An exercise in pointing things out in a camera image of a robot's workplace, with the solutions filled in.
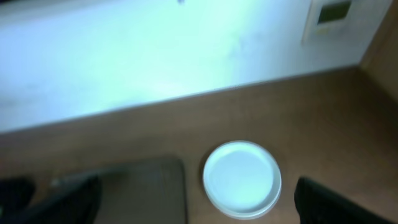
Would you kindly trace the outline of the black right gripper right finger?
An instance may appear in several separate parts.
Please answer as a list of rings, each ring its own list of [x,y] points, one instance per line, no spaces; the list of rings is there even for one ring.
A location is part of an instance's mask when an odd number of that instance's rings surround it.
[[[294,192],[300,224],[393,224],[307,177]]]

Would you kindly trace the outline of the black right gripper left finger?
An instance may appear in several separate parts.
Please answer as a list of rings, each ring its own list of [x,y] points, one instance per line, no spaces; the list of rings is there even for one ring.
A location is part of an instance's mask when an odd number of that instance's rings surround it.
[[[22,224],[93,224],[100,208],[102,184],[93,177],[28,209]]]

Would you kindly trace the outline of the white plate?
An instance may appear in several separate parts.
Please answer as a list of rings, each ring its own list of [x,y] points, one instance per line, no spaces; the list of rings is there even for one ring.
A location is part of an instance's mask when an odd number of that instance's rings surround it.
[[[270,212],[282,192],[282,175],[272,154],[250,141],[218,146],[205,161],[203,188],[221,213],[253,220]]]

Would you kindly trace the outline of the brown serving tray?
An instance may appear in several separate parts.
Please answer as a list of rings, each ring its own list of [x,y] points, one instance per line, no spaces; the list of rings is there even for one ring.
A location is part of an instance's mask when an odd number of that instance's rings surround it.
[[[101,181],[101,205],[95,223],[187,224],[183,162],[158,157],[69,173],[53,179],[53,188],[90,177]]]

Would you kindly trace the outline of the white wall control panel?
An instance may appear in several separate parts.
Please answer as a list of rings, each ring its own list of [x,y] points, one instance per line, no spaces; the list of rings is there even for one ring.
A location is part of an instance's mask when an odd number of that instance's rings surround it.
[[[341,35],[358,4],[355,0],[312,0],[302,44],[326,42]]]

